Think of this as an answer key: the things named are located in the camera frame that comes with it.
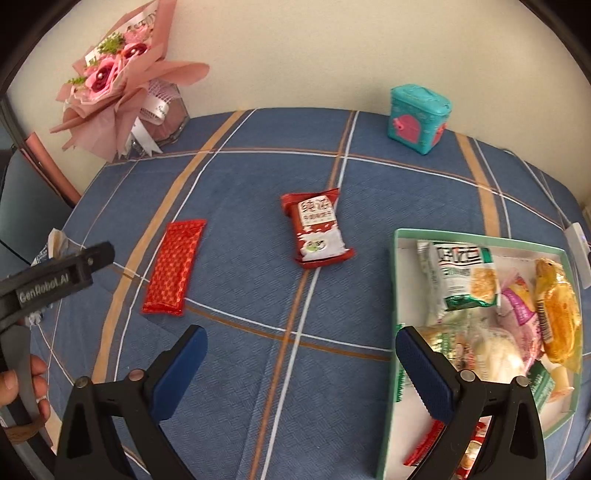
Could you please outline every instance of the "finger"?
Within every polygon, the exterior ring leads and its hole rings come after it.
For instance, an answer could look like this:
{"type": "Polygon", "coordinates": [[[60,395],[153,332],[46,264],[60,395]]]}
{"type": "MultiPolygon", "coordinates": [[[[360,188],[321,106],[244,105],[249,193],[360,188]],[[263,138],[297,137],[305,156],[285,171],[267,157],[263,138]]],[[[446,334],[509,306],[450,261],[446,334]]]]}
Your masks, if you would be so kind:
{"type": "Polygon", "coordinates": [[[37,355],[31,355],[31,375],[41,375],[47,371],[47,364],[37,355]]]}
{"type": "Polygon", "coordinates": [[[0,374],[0,407],[11,404],[18,395],[18,380],[15,371],[0,374]]]}
{"type": "Polygon", "coordinates": [[[47,395],[47,380],[43,377],[33,377],[33,390],[35,397],[45,397],[47,395]]]}
{"type": "Polygon", "coordinates": [[[47,421],[49,416],[51,415],[51,407],[49,406],[49,402],[46,398],[39,401],[39,413],[41,416],[47,421]]]}

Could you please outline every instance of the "open box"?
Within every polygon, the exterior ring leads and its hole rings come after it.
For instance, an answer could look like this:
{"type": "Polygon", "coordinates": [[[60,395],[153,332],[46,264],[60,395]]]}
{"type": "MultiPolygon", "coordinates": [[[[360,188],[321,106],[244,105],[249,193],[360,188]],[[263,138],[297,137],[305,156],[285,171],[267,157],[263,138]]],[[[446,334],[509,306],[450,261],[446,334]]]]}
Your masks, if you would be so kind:
{"type": "MultiPolygon", "coordinates": [[[[578,278],[573,275],[568,256],[560,248],[533,244],[519,240],[497,238],[468,233],[437,230],[399,229],[394,233],[391,252],[391,275],[394,288],[394,334],[396,325],[422,326],[427,318],[427,277],[421,270],[417,240],[439,242],[463,242],[488,247],[491,251],[499,281],[502,283],[516,268],[528,283],[530,291],[535,286],[535,260],[549,258],[564,267],[568,281],[574,288],[579,302],[578,278]]],[[[495,308],[481,309],[487,315],[495,315],[495,308]]],[[[404,389],[402,400],[395,403],[397,375],[401,368],[396,355],[392,356],[389,406],[386,417],[384,441],[378,466],[378,480],[403,480],[415,467],[403,465],[403,461],[418,445],[431,426],[431,417],[412,386],[404,389]]],[[[579,400],[580,375],[569,372],[574,391],[553,403],[547,403],[540,412],[544,438],[558,430],[573,414],[579,400]]]]}

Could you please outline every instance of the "pink paper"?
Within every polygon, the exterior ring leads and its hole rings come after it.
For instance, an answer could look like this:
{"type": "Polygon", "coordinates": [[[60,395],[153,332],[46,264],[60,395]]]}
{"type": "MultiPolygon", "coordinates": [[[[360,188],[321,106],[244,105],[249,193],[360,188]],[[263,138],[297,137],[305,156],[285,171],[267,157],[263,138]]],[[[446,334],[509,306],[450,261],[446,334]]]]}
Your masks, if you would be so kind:
{"type": "MultiPolygon", "coordinates": [[[[121,17],[101,41],[152,3],[142,5],[121,17]]],[[[87,81],[87,89],[73,88],[69,83],[61,87],[57,100],[67,102],[66,109],[62,123],[50,131],[55,133],[70,130],[72,138],[62,148],[68,149],[74,146],[84,148],[111,162],[117,153],[124,152],[131,128],[148,94],[150,80],[158,79],[187,86],[207,76],[209,65],[205,63],[162,60],[168,47],[175,6],[176,0],[159,1],[150,48],[141,55],[124,60],[126,64],[118,75],[114,75],[111,70],[105,87],[103,83],[99,86],[97,82],[100,77],[96,68],[91,70],[94,75],[87,81]],[[98,87],[96,92],[91,88],[93,82],[98,87]]],[[[116,58],[123,58],[122,55],[122,53],[121,56],[118,54],[116,58]]],[[[83,76],[88,73],[84,58],[77,60],[73,67],[78,75],[83,76]]],[[[158,128],[149,130],[160,133],[163,131],[158,128]]]]}

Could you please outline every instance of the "red snack bar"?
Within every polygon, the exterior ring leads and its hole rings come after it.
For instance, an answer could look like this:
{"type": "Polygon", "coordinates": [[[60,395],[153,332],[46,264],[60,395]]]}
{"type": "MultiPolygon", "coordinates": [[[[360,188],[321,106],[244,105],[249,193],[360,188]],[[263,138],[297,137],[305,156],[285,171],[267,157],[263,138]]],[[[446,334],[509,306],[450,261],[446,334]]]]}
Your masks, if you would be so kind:
{"type": "Polygon", "coordinates": [[[206,220],[185,220],[168,224],[142,313],[168,313],[176,316],[183,314],[184,296],[195,260],[195,250],[206,224],[206,220]]]}
{"type": "Polygon", "coordinates": [[[423,461],[423,459],[431,450],[431,447],[435,445],[435,442],[441,435],[441,432],[445,428],[445,424],[439,420],[433,420],[431,424],[431,429],[427,432],[427,434],[423,437],[417,447],[408,455],[407,459],[404,461],[404,465],[406,466],[418,466],[419,463],[423,461]]]}
{"type": "Polygon", "coordinates": [[[303,268],[318,268],[348,260],[355,250],[345,248],[335,216],[339,189],[319,193],[286,193],[283,212],[291,217],[297,240],[296,261],[303,268]]]}
{"type": "Polygon", "coordinates": [[[462,460],[460,460],[460,465],[457,467],[455,477],[457,480],[466,480],[468,475],[470,475],[470,470],[472,470],[472,466],[474,465],[474,462],[476,462],[478,452],[480,452],[480,448],[482,447],[484,439],[486,438],[487,430],[488,425],[486,423],[479,421],[476,424],[476,429],[474,430],[472,439],[468,444],[466,453],[464,453],[462,460]]]}

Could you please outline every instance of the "teal tin box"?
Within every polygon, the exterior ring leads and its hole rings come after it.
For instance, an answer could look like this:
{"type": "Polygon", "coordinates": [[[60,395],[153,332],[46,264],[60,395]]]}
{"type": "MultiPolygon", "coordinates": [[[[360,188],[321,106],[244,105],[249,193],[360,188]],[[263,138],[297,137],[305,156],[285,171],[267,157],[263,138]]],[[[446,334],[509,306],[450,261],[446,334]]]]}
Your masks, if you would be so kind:
{"type": "Polygon", "coordinates": [[[388,136],[424,155],[437,145],[452,112],[452,103],[420,85],[391,90],[392,113],[388,136]]]}

